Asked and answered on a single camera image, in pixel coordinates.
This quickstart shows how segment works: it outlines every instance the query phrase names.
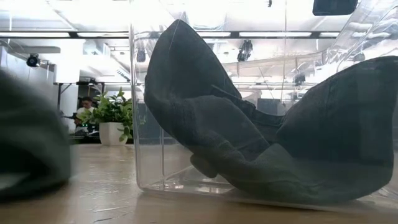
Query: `ceiling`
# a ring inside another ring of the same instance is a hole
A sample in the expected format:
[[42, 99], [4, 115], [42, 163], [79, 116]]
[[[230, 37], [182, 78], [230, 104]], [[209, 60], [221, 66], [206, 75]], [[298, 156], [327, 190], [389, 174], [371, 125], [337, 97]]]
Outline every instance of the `ceiling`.
[[[339, 32], [349, 16], [315, 17], [313, 0], [135, 0], [131, 7], [124, 0], [0, 0], [0, 32], [3, 31], [128, 31], [131, 21], [134, 32], [162, 31], [175, 19], [183, 19], [196, 30], [211, 31], [322, 31]], [[216, 43], [215, 54], [222, 63], [236, 62], [243, 39], [206, 39]], [[312, 54], [328, 48], [333, 39], [253, 39], [249, 60]], [[76, 40], [12, 39], [10, 44], [23, 47], [68, 47]], [[140, 41], [147, 58], [155, 40]], [[129, 71], [130, 54], [127, 39], [96, 39], [84, 43], [97, 49], [99, 55], [82, 52], [81, 76], [123, 81], [117, 70]], [[110, 54], [102, 55], [104, 45]], [[57, 54], [40, 54], [56, 63]], [[149, 60], [137, 64], [145, 72]]]

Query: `table surface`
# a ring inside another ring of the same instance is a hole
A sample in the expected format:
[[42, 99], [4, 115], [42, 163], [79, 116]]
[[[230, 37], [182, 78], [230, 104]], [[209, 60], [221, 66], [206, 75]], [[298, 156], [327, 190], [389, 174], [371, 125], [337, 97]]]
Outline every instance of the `table surface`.
[[397, 223], [395, 215], [335, 213], [144, 193], [132, 146], [75, 146], [75, 174], [56, 192], [0, 205], [0, 223]]

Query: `white plant pot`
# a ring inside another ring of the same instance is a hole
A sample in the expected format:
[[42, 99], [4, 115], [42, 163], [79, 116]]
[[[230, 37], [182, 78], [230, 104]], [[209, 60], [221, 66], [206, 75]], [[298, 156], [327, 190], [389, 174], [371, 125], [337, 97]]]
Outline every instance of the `white plant pot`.
[[122, 123], [100, 123], [99, 140], [101, 140], [101, 144], [104, 146], [124, 146], [127, 142], [127, 138], [123, 141], [119, 141], [123, 132], [118, 130], [123, 128]]

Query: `security camera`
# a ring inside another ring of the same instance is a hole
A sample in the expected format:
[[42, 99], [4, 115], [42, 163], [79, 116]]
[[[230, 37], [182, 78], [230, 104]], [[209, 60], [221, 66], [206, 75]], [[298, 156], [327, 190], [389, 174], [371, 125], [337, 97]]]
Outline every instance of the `security camera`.
[[26, 60], [26, 64], [29, 67], [37, 68], [40, 66], [40, 59], [38, 54], [31, 54]]

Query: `dark fabric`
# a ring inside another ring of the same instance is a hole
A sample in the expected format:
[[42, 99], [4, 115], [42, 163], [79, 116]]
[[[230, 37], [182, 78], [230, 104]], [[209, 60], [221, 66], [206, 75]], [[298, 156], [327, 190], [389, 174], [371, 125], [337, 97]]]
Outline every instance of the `dark fabric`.
[[344, 202], [392, 176], [398, 57], [358, 63], [311, 88], [285, 116], [241, 99], [212, 50], [183, 21], [159, 38], [145, 103], [208, 177], [265, 200]]
[[70, 177], [70, 147], [55, 107], [22, 80], [0, 71], [0, 174], [28, 174], [0, 200], [30, 196]]

